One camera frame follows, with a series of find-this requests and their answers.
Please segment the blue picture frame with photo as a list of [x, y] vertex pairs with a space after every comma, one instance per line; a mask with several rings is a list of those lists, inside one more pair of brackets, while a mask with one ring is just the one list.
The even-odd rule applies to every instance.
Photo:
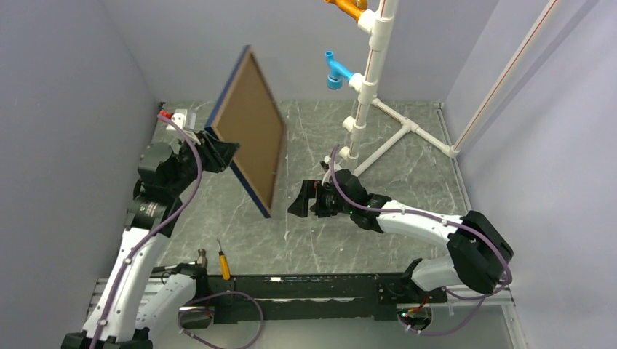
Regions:
[[204, 125], [215, 139], [238, 143], [231, 171], [270, 218], [286, 125], [250, 45], [242, 48]]

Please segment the yellow handled screwdriver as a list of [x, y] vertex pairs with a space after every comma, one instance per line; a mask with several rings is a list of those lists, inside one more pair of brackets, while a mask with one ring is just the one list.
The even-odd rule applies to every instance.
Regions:
[[218, 256], [219, 256], [221, 275], [225, 281], [229, 281], [231, 280], [231, 271], [228, 265], [228, 260], [226, 258], [225, 252], [223, 251], [223, 248], [222, 248], [222, 245], [219, 239], [217, 239], [217, 244], [219, 248]]

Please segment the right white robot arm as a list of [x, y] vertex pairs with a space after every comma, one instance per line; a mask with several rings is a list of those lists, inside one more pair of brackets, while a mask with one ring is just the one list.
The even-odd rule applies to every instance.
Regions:
[[514, 251], [481, 212], [460, 216], [417, 209], [368, 192], [347, 169], [336, 171], [328, 181], [304, 180], [287, 211], [302, 218], [347, 214], [363, 230], [408, 236], [446, 249], [443, 257], [414, 260], [402, 274], [401, 292], [411, 302], [457, 285], [487, 297], [511, 280], [508, 264]]

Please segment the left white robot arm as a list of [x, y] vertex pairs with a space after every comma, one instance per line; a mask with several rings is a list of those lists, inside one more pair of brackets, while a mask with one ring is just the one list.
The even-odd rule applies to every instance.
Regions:
[[187, 187], [197, 190], [204, 172], [227, 169], [238, 150], [238, 143], [198, 132], [185, 136], [177, 151], [167, 143], [152, 143], [143, 151], [113, 269], [81, 331], [67, 334], [62, 348], [152, 348], [180, 307], [208, 298], [202, 257], [175, 266], [166, 284], [142, 302], [156, 261], [188, 205], [181, 194]]

